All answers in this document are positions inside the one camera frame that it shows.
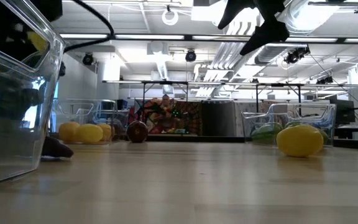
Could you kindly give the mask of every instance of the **brown object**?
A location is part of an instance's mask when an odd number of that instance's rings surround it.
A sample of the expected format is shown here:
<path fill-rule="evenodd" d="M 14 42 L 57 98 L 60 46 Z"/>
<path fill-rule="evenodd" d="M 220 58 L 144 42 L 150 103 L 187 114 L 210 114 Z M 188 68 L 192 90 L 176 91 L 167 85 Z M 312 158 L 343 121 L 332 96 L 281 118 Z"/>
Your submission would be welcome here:
<path fill-rule="evenodd" d="M 149 130 L 141 121 L 132 122 L 127 128 L 128 139 L 133 143 L 142 143 L 147 139 Z"/>

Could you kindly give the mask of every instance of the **yellow fruit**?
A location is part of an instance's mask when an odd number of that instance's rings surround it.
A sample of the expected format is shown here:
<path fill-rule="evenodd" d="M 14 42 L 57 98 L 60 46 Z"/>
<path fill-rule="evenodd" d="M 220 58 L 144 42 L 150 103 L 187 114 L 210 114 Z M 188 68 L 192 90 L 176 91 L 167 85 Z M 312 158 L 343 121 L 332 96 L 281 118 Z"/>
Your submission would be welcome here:
<path fill-rule="evenodd" d="M 320 131 L 308 124 L 280 131 L 276 142 L 279 150 L 294 157 L 307 157 L 323 148 L 323 136 Z"/>
<path fill-rule="evenodd" d="M 111 126 L 108 124 L 98 124 L 100 128 L 103 130 L 103 138 L 101 141 L 111 141 L 112 133 L 114 132 L 114 128 L 111 129 Z"/>
<path fill-rule="evenodd" d="M 67 122 L 59 127 L 59 138 L 64 142 L 75 142 L 75 132 L 80 126 L 77 122 Z"/>
<path fill-rule="evenodd" d="M 77 128 L 75 136 L 82 143 L 96 143 L 103 138 L 103 130 L 94 124 L 83 124 Z"/>

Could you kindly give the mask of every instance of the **wooden floor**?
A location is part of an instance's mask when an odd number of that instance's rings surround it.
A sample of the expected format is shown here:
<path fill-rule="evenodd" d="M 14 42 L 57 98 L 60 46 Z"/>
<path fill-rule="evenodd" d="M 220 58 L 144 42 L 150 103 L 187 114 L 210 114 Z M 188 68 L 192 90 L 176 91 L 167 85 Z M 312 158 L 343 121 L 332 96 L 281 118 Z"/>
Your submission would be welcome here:
<path fill-rule="evenodd" d="M 76 146 L 0 183 L 0 223 L 358 223 L 358 151 L 251 144 Z"/>

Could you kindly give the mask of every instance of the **ceiling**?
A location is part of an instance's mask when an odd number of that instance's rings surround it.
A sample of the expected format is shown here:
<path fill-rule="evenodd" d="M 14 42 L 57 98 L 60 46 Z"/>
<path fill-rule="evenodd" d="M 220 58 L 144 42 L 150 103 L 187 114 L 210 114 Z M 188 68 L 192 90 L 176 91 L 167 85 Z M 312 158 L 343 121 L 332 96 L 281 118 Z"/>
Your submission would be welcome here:
<path fill-rule="evenodd" d="M 180 10 L 178 22 L 168 26 L 162 21 L 162 13 L 165 6 L 117 5 L 117 4 L 91 4 L 98 12 L 107 17 L 115 33 L 131 34 L 225 34 L 227 29 L 219 30 L 211 21 L 192 21 L 191 10 L 193 1 L 182 1 L 182 7 L 172 6 L 172 9 Z M 355 8 L 341 9 L 334 13 L 323 25 L 315 29 L 310 36 L 319 37 L 358 37 L 358 14 L 354 14 Z M 94 15 L 72 2 L 63 2 L 63 16 L 53 23 L 60 33 L 108 33 L 106 26 Z M 103 45 L 112 45 L 125 61 L 121 67 L 121 75 L 130 77 L 138 74 L 151 74 L 157 70 L 157 64 L 145 58 L 149 41 L 115 40 Z M 172 54 L 166 63 L 168 71 L 193 72 L 197 63 L 210 64 L 218 52 L 219 42 L 181 42 L 169 41 L 168 51 Z M 185 62 L 187 49 L 194 49 L 197 61 Z M 322 68 L 333 70 L 333 78 L 339 83 L 347 82 L 347 69 L 358 62 L 358 45 L 340 44 L 310 44 L 311 55 L 300 60 L 290 67 L 282 66 L 283 56 L 275 58 L 270 66 L 255 74 L 262 78 L 272 78 L 272 82 L 284 82 L 291 78 L 292 82 L 305 82 L 310 76 L 322 73 Z M 109 53 L 94 53 L 99 61 L 110 57 Z"/>

